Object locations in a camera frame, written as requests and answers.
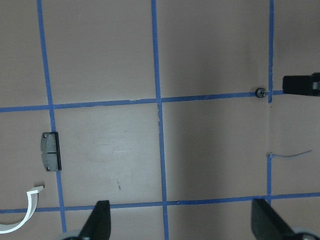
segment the floor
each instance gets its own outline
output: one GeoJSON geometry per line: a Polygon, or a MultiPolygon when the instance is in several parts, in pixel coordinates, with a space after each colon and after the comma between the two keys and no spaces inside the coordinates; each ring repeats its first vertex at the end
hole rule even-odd
{"type": "Polygon", "coordinates": [[[110,200],[111,240],[254,240],[251,200],[320,226],[318,0],[0,0],[3,240],[55,239],[110,200]],[[257,87],[268,96],[254,96],[257,87]],[[61,172],[46,172],[57,131],[61,172]],[[296,158],[293,155],[312,150],[296,158]]]}

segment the black end effector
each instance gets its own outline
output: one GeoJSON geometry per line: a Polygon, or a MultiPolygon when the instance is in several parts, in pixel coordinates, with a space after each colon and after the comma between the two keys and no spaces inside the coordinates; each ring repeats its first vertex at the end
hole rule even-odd
{"type": "Polygon", "coordinates": [[[282,89],[285,94],[320,96],[320,73],[306,76],[284,76],[282,89]]]}
{"type": "Polygon", "coordinates": [[[251,229],[257,240],[320,240],[310,233],[295,233],[264,199],[252,200],[251,229]]]}
{"type": "Polygon", "coordinates": [[[109,240],[110,235],[110,203],[109,201],[98,201],[79,236],[68,237],[64,240],[109,240]]]}

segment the small black component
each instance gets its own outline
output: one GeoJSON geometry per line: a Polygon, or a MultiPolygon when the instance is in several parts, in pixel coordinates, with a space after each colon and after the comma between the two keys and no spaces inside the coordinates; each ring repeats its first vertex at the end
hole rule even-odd
{"type": "Polygon", "coordinates": [[[305,96],[320,96],[320,73],[305,76],[284,76],[283,93],[305,96]]]}
{"type": "Polygon", "coordinates": [[[320,240],[310,233],[295,233],[264,199],[252,200],[251,229],[257,240],[320,240]]]}
{"type": "Polygon", "coordinates": [[[64,240],[109,240],[111,235],[111,216],[109,201],[98,201],[79,236],[64,240]]]}
{"type": "Polygon", "coordinates": [[[263,87],[258,87],[258,88],[255,90],[255,96],[256,96],[257,98],[263,99],[266,95],[267,95],[267,91],[266,91],[266,89],[264,89],[263,87]]]}
{"type": "Polygon", "coordinates": [[[42,161],[47,172],[61,171],[59,136],[57,132],[44,132],[41,138],[42,161]]]}

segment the blue tape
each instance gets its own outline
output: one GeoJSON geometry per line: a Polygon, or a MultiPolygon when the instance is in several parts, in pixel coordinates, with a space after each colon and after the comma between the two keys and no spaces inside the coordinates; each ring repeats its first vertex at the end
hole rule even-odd
{"type": "MultiPolygon", "coordinates": [[[[37,0],[36,5],[37,5],[37,13],[38,13],[42,62],[43,62],[43,70],[44,70],[44,78],[45,78],[46,95],[48,98],[48,109],[49,109],[49,115],[50,115],[51,131],[55,132],[56,121],[55,121],[55,112],[53,108],[51,84],[50,84],[50,74],[49,74],[49,65],[48,65],[47,47],[46,47],[46,38],[45,38],[45,27],[44,27],[44,18],[43,18],[43,12],[42,12],[42,1],[37,0]]],[[[59,197],[61,226],[62,226],[62,231],[65,233],[67,231],[67,225],[66,225],[65,205],[64,205],[62,183],[61,183],[61,174],[59,171],[56,172],[56,182],[57,182],[58,197],[59,197]]]]}
{"type": "Polygon", "coordinates": [[[119,106],[119,105],[133,105],[133,104],[154,104],[157,100],[155,98],[145,98],[139,100],[115,100],[115,101],[94,101],[94,102],[77,102],[54,104],[54,109],[73,109],[73,108],[87,108],[97,106],[119,106]]]}
{"type": "MultiPolygon", "coordinates": [[[[164,123],[163,123],[163,110],[162,110],[161,85],[160,85],[160,73],[159,73],[157,2],[156,2],[156,0],[151,0],[151,16],[152,16],[152,39],[153,39],[155,96],[156,96],[156,100],[157,100],[158,117],[159,117],[158,126],[159,126],[162,202],[166,202],[167,201],[167,184],[166,184],[166,166],[165,166],[164,123]]],[[[169,240],[168,208],[165,204],[162,207],[162,211],[163,211],[164,239],[169,240]]]]}
{"type": "Polygon", "coordinates": [[[271,158],[294,159],[294,158],[309,154],[311,152],[312,152],[312,150],[308,150],[308,151],[304,151],[304,152],[294,154],[294,155],[279,155],[279,154],[270,153],[270,156],[271,156],[271,158]]]}
{"type": "Polygon", "coordinates": [[[266,195],[267,201],[271,205],[271,196],[272,196],[272,157],[270,154],[267,156],[267,164],[266,164],[266,195]]]}
{"type": "Polygon", "coordinates": [[[46,95],[48,98],[51,130],[52,132],[55,132],[56,131],[55,112],[53,108],[52,92],[51,92],[51,85],[50,85],[50,74],[49,74],[49,66],[48,66],[46,39],[45,39],[45,27],[44,27],[43,13],[42,13],[42,1],[37,0],[36,5],[37,5],[37,13],[38,13],[42,62],[43,62],[43,70],[44,70],[44,78],[45,78],[46,95]]]}
{"type": "Polygon", "coordinates": [[[48,110],[48,105],[0,107],[0,113],[48,110]]]}
{"type": "Polygon", "coordinates": [[[144,208],[144,207],[158,207],[162,205],[163,205],[162,201],[155,201],[155,202],[111,204],[110,208],[111,209],[144,208]]]}
{"type": "Polygon", "coordinates": [[[269,64],[268,64],[268,102],[272,102],[273,95],[273,64],[274,64],[274,21],[275,21],[275,4],[270,0],[269,4],[269,64]]]}
{"type": "Polygon", "coordinates": [[[62,181],[61,181],[61,172],[60,171],[56,172],[56,184],[57,184],[57,188],[58,188],[62,232],[65,233],[65,232],[67,232],[67,223],[66,223],[65,203],[64,203],[64,195],[63,195],[63,190],[62,190],[62,181]]]}
{"type": "MultiPolygon", "coordinates": [[[[241,197],[229,197],[229,198],[215,198],[205,200],[180,200],[180,201],[155,201],[155,202],[138,202],[138,203],[121,203],[111,204],[111,209],[125,209],[125,208],[144,208],[144,207],[159,207],[159,206],[180,206],[180,205],[205,205],[205,204],[221,204],[221,203],[237,203],[247,202],[252,199],[303,199],[303,198],[318,198],[320,192],[309,192],[309,193],[294,193],[294,194],[280,194],[280,195],[257,195],[257,196],[241,196],[241,197]]],[[[65,211],[81,211],[81,210],[93,210],[94,205],[88,206],[66,206],[65,211]]],[[[38,207],[36,212],[59,212],[60,207],[38,207]]],[[[26,208],[18,209],[0,209],[0,214],[19,214],[26,213],[26,208]]]]}
{"type": "Polygon", "coordinates": [[[182,201],[168,201],[168,206],[174,205],[203,205],[203,204],[221,204],[221,203],[234,203],[234,202],[246,202],[252,199],[262,199],[266,196],[241,196],[241,197],[230,197],[230,198],[217,198],[217,199],[206,199],[206,200],[182,200],[182,201]]]}
{"type": "Polygon", "coordinates": [[[283,90],[273,90],[272,95],[284,95],[284,91],[283,90]]]}
{"type": "MultiPolygon", "coordinates": [[[[60,207],[37,207],[35,209],[36,213],[43,213],[43,212],[58,212],[60,211],[60,207]]],[[[26,213],[26,208],[18,208],[18,209],[3,209],[0,210],[0,214],[21,214],[26,213]]]]}
{"type": "Polygon", "coordinates": [[[200,101],[200,100],[213,100],[213,99],[231,99],[231,98],[249,98],[255,97],[254,92],[236,92],[236,93],[223,93],[223,94],[210,94],[210,95],[197,95],[197,96],[175,96],[163,97],[163,103],[171,102],[184,102],[184,101],[200,101]]]}
{"type": "Polygon", "coordinates": [[[303,199],[303,198],[316,198],[320,197],[320,192],[312,192],[312,193],[295,193],[295,194],[280,194],[274,195],[272,199],[303,199]]]}

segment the white plastic strip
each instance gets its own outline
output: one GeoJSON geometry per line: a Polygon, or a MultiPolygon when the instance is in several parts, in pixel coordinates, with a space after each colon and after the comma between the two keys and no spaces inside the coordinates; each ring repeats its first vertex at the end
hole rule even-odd
{"type": "Polygon", "coordinates": [[[11,233],[23,226],[34,214],[38,204],[38,193],[44,189],[43,186],[36,186],[26,192],[28,197],[28,209],[22,221],[14,224],[0,224],[0,234],[11,233]]]}

